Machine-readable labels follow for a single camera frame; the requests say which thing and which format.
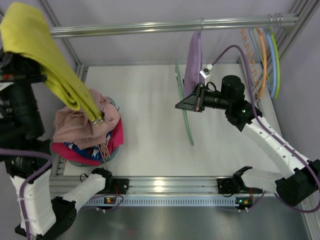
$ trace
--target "white robotic arm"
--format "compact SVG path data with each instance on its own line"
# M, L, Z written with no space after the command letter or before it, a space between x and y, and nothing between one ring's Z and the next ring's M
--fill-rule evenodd
M282 178L288 179L296 173L296 170L302 170L305 166L293 156L283 145L281 145L272 135L277 136L288 147L292 148L267 122L264 117L259 116L260 121L269 128L271 134L268 134L257 122L252 120L251 124L246 124L242 132L255 142L264 153L275 163L280 173L261 171L254 168L248 169L241 175L241 179L247 188L258 188L277 193L276 181ZM296 152L308 164L308 158Z
M27 211L30 233L39 239L54 240L74 222L77 212L96 193L109 190L112 185L111 172L96 168L80 185L61 197L51 200L49 190L50 169L28 183L24 191L24 204ZM10 177L17 196L23 181L22 177ZM26 235L26 221L21 212L21 224L15 230Z
M245 192L250 188L258 188L275 193L286 204L296 206L318 189L312 174L320 178L320 161L310 161L296 151L296 156L292 154L288 149L293 148L269 125L257 108L255 116L251 103L245 100L244 91L245 86L240 78L228 75L222 79L221 91L210 90L208 86L199 83L193 93L175 107L200 113L206 107L225 110L227 120L251 138L280 171L275 173L245 166L233 174L230 180L232 186L220 185L219 190L230 188L228 192L236 193L235 190Z

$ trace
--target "white table surface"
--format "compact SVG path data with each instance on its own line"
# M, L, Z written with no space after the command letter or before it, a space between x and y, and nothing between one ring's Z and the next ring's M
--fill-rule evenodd
M180 66L181 77L185 67ZM244 80L239 64L217 64L211 81L218 90L226 75ZM114 176L231 176L244 166L279 172L251 139L227 121L223 110L187 112L191 146L182 111L175 109L180 98L174 65L92 66L85 84L120 107L124 145L108 162ZM265 117L278 130L271 101L263 104L263 110L272 113ZM94 168L67 162L64 175L89 174Z

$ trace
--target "yellow cloth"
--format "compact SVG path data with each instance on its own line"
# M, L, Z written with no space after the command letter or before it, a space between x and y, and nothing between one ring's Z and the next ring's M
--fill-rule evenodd
M89 90L52 39L40 10L24 3L12 3L0 24L0 32L3 50L37 61L47 76L47 87L68 107L75 111L82 108L91 122L102 119Z

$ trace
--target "pile of clothes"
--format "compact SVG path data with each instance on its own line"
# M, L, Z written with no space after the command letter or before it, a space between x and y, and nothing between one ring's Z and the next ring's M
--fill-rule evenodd
M124 143L124 131L118 108L110 98L90 89L92 99L104 113L104 122L93 125L86 114L69 107L55 114L55 133L51 149L66 160L99 166Z

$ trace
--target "clothes hanger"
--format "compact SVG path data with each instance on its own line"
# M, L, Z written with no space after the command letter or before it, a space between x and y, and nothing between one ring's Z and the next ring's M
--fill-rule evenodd
M274 48L274 53L275 53L275 63L276 63L276 87L275 87L275 94L274 94L274 99L277 99L279 95L279 90L280 90L280 77L281 77L281 72L280 72L280 60L279 60L279 51L278 51L278 46L277 42L275 39L275 35L272 31L270 31L270 37L272 40L273 48Z
M175 62L175 77L176 77L176 81L178 83L180 101L182 101L184 99L184 90L183 90L182 83L181 83L181 76L180 76L180 70L179 70L178 61ZM193 146L195 143L194 143L194 140L193 140L192 135L191 135L187 111L186 110L182 110L182 113L183 113L183 119L184 119L186 132L188 134L188 138L189 138L190 144Z
M262 86L261 90L258 92L258 97L261 99L264 95L266 84L267 84L267 50L266 50L266 44L264 40L264 35L263 32L260 31L259 28L256 28L256 31L259 35L260 42L261 42L261 47L262 47L262 54L263 54L263 80L262 80Z
M273 65L273 79L272 82L269 82L269 90L270 90L270 95L273 98L276 93L276 86L277 86L277 63L276 63L276 53L275 53L275 48L270 36L270 33L267 28L263 28L263 31L266 35L266 38L269 42L269 47L270 47L270 52L271 52L271 58L272 58L272 65Z

